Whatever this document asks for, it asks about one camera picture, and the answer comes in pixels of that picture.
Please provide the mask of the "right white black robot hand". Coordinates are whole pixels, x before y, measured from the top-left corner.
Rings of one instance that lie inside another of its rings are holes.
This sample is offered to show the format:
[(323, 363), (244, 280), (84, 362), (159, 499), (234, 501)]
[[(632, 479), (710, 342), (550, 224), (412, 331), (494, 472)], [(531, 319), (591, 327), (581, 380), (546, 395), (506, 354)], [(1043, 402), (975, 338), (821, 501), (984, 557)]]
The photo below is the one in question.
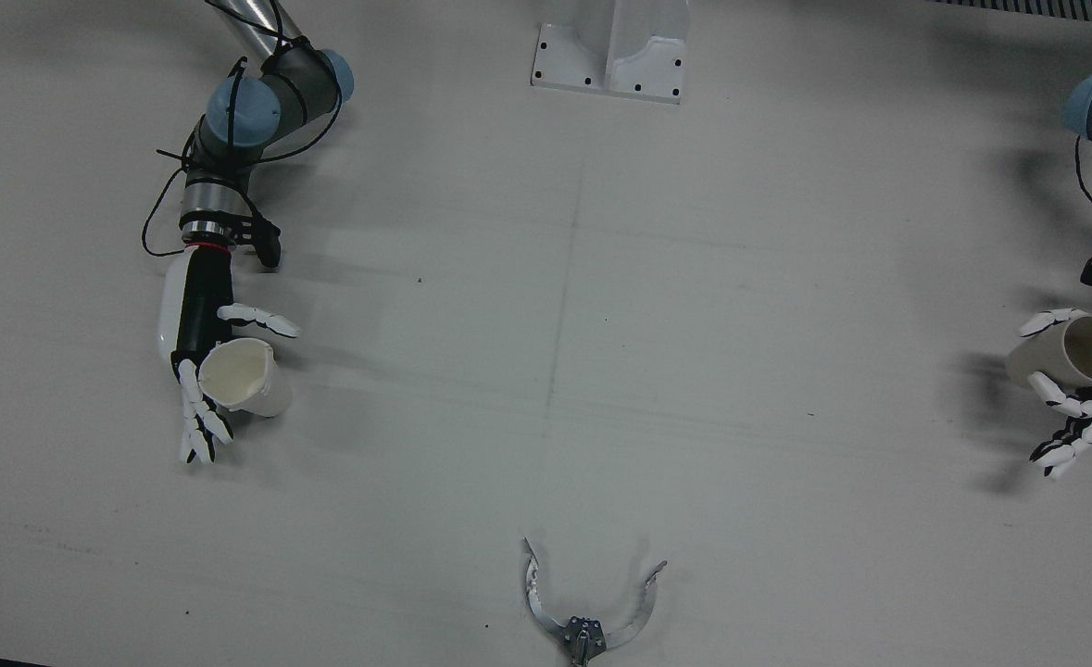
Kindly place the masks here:
[(233, 442), (232, 426), (217, 400), (201, 385), (201, 367), (207, 355), (235, 340), (236, 327), (262, 327), (290, 340), (300, 336), (301, 329), (288, 318), (236, 301), (234, 295), (232, 249), (227, 246), (187, 245), (166, 271), (157, 350), (179, 388), (179, 458), (185, 463), (214, 463), (217, 445)]

